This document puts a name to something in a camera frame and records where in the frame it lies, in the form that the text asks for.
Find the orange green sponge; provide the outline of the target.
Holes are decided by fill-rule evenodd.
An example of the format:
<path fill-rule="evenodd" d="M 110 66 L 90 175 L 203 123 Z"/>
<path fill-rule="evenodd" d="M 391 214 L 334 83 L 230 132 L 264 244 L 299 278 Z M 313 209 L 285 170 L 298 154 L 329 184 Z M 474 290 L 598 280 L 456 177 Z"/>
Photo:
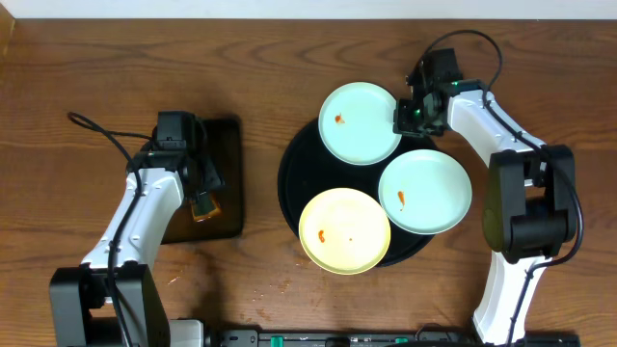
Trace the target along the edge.
<path fill-rule="evenodd" d="M 191 201 L 191 211 L 195 222 L 203 222 L 222 214 L 221 204 L 213 193 L 203 193 Z"/>

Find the light blue plate top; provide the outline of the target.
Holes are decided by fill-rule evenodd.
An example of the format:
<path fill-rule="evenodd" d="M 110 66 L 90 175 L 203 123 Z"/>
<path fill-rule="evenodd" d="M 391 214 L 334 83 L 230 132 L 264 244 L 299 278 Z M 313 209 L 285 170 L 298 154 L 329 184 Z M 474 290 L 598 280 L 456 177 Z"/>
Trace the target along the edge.
<path fill-rule="evenodd" d="M 396 100 L 386 89 L 367 82 L 345 84 L 323 102 L 318 131 L 338 160 L 356 166 L 377 164 L 401 142 L 393 132 Z"/>

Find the light blue plate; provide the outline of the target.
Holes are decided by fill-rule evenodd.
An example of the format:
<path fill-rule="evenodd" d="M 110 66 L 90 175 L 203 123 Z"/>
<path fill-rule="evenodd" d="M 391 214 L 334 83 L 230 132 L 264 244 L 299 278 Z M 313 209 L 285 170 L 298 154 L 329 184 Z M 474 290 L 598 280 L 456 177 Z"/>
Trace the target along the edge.
<path fill-rule="evenodd" d="M 323 102 L 318 131 L 338 160 L 356 166 L 377 164 L 401 142 L 393 132 L 396 100 L 386 89 L 367 82 L 345 84 Z"/>
<path fill-rule="evenodd" d="M 378 199 L 403 230 L 434 235 L 459 224 L 472 201 L 469 175 L 440 151 L 416 149 L 394 158 L 381 174 Z"/>

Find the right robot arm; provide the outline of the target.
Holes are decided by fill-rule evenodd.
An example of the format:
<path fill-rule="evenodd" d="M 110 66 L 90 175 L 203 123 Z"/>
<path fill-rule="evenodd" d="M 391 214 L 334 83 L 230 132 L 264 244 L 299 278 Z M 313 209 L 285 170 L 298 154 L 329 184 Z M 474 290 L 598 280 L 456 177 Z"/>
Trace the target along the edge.
<path fill-rule="evenodd" d="M 539 278 L 569 259 L 558 254 L 564 243 L 582 238 L 574 155 L 529 135 L 488 86 L 458 71 L 416 71 L 407 84 L 412 96 L 396 106 L 395 132 L 426 137 L 454 131 L 488 167 L 482 228 L 492 260 L 472 322 L 485 345 L 522 341 Z"/>

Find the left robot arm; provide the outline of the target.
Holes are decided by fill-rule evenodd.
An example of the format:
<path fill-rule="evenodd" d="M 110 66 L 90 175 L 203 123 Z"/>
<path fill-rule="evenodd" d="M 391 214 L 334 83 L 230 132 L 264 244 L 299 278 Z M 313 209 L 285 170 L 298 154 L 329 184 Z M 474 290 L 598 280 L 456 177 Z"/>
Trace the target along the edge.
<path fill-rule="evenodd" d="M 96 246 L 49 283 L 60 346 L 205 346 L 203 322 L 167 317 L 151 269 L 174 213 L 222 181 L 205 150 L 203 120 L 158 115 L 152 136 L 128 155 L 121 203 Z"/>

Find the black rectangular tray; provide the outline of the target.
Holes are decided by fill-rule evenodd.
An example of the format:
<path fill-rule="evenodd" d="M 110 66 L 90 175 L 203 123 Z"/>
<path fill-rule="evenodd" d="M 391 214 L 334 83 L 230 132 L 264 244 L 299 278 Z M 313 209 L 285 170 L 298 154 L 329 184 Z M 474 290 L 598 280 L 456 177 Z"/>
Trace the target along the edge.
<path fill-rule="evenodd" d="M 236 238 L 244 226 L 243 154 L 240 122 L 236 118 L 205 120 L 208 147 L 224 187 L 212 193 L 221 204 L 222 214 L 195 222 L 191 200 L 176 210 L 167 227 L 165 244 Z"/>

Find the round black tray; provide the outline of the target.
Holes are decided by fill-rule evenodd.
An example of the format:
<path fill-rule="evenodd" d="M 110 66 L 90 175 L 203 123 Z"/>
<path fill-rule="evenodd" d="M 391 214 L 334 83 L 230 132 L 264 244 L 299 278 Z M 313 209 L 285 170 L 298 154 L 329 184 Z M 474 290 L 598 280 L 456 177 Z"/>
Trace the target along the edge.
<path fill-rule="evenodd" d="M 338 160 L 326 149 L 318 131 L 318 121 L 312 120 L 292 139 L 280 163 L 278 196 L 282 215 L 293 233 L 298 234 L 306 204 L 324 191 L 351 188 L 377 200 L 380 177 L 393 159 L 408 151 L 436 148 L 428 138 L 404 137 L 383 161 L 354 166 Z"/>

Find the yellow plate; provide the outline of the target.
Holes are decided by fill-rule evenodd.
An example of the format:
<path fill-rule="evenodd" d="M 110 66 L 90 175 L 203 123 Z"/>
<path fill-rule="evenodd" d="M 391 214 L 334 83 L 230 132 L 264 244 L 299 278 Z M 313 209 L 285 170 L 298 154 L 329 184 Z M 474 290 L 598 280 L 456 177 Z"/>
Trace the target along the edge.
<path fill-rule="evenodd" d="M 301 213 L 299 238 L 308 257 L 338 275 L 375 267 L 389 249 L 389 218 L 368 194 L 334 188 L 312 198 Z"/>

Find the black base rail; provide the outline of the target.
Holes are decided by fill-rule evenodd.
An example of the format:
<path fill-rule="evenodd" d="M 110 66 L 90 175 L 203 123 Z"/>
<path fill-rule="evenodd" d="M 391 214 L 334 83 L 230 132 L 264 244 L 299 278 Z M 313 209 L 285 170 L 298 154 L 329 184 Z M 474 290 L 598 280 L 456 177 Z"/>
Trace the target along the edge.
<path fill-rule="evenodd" d="M 211 332 L 204 347 L 402 347 L 481 346 L 479 337 L 449 328 L 422 328 L 417 332 L 285 332 L 241 329 Z"/>

